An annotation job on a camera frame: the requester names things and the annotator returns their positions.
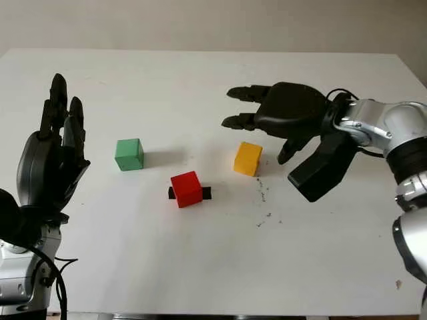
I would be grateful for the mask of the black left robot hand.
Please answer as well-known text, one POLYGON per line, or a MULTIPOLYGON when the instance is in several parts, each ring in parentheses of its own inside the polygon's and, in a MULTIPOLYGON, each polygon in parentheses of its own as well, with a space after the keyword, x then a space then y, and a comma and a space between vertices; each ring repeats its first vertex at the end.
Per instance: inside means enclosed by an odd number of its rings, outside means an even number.
POLYGON ((40 128, 27 139, 18 164, 20 204, 56 212, 68 204, 90 166, 84 155, 85 136, 83 104, 78 97, 67 102, 66 80, 57 73, 40 128))

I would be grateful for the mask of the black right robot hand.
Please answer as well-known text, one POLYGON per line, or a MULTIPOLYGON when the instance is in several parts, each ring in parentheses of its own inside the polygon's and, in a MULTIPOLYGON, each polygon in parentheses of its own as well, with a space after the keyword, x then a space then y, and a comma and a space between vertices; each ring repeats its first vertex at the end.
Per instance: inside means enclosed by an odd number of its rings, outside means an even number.
POLYGON ((260 106, 255 113, 226 117, 222 126, 246 131, 259 129, 272 137, 285 139, 278 154, 280 165, 288 162, 313 137, 320 134, 328 107, 328 100, 317 89, 288 82, 272 86, 233 87, 227 96, 260 106))

